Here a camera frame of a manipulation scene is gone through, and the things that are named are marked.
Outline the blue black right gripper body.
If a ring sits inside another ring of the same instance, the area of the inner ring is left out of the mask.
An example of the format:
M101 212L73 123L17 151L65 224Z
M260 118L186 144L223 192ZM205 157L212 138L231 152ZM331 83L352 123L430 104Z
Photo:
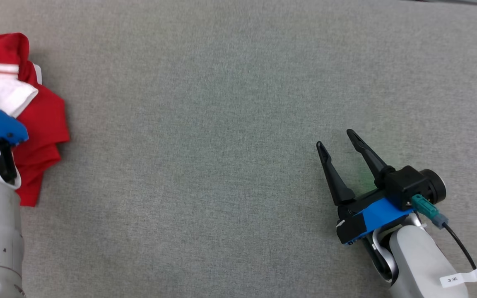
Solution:
M446 198L446 186L439 175L429 169L402 168L385 177L385 188L367 196L363 206L351 211L337 225L337 237L343 245L352 245L379 228L399 223L417 212L439 228L447 220L439 215L436 204Z

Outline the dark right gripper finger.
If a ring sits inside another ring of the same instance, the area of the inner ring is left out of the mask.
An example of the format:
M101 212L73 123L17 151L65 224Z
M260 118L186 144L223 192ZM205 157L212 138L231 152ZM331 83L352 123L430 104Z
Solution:
M332 157L321 141L316 143L320 163L328 183L332 200L336 206L348 205L355 201L354 191L346 186L332 164Z
M386 164L354 130L346 130L346 133L354 149L362 155L369 170L373 174L373 182L376 187L378 189L384 189L385 177L391 172L395 172L395 168Z

